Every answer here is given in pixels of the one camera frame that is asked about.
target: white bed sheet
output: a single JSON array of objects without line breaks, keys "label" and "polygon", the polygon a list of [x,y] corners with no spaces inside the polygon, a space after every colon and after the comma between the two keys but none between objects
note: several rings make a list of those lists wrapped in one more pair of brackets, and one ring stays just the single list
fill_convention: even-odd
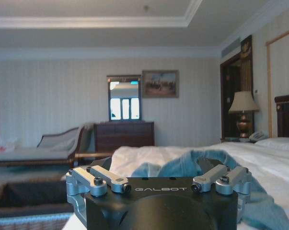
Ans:
[{"label": "white bed sheet", "polygon": [[[249,168],[252,175],[263,188],[273,196],[275,203],[282,206],[289,218],[289,152],[268,149],[250,143],[225,142],[202,148],[180,147],[121,147],[112,157],[110,171],[129,177],[142,163],[149,162],[159,165],[180,157],[189,150],[218,149],[225,150],[244,167]],[[85,229],[73,215],[64,230]],[[238,230],[250,230],[244,223],[238,225]]]}]

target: lampshade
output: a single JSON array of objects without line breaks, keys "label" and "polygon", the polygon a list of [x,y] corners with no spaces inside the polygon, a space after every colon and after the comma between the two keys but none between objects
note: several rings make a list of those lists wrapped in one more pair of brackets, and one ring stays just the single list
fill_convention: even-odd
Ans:
[{"label": "lampshade", "polygon": [[258,111],[250,91],[236,92],[229,113]]}]

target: doorway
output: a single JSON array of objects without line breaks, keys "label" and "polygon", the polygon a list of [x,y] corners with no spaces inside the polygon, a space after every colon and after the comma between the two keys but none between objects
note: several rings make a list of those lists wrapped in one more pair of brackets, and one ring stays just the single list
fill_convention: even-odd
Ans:
[{"label": "doorway", "polygon": [[238,114],[229,114],[235,92],[241,91],[240,53],[221,64],[221,123],[222,138],[239,137]]}]

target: table lamp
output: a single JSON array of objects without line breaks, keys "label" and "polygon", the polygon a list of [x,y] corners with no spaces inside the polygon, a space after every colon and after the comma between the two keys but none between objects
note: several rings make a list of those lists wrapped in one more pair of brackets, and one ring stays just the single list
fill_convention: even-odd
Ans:
[{"label": "table lamp", "polygon": [[246,113],[258,111],[259,108],[253,100],[250,91],[236,92],[234,101],[231,104],[229,113],[241,113],[241,118],[237,121],[237,127],[240,131],[240,138],[249,137],[249,127],[251,122],[247,119]]}]

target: chaise lounge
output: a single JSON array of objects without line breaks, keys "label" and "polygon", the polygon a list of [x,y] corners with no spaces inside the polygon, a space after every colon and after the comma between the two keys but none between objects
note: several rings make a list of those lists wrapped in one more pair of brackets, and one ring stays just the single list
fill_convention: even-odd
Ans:
[{"label": "chaise lounge", "polygon": [[0,166],[74,165],[76,152],[86,151],[90,145],[93,123],[72,128],[60,134],[43,135],[36,148],[16,148],[0,153]]}]

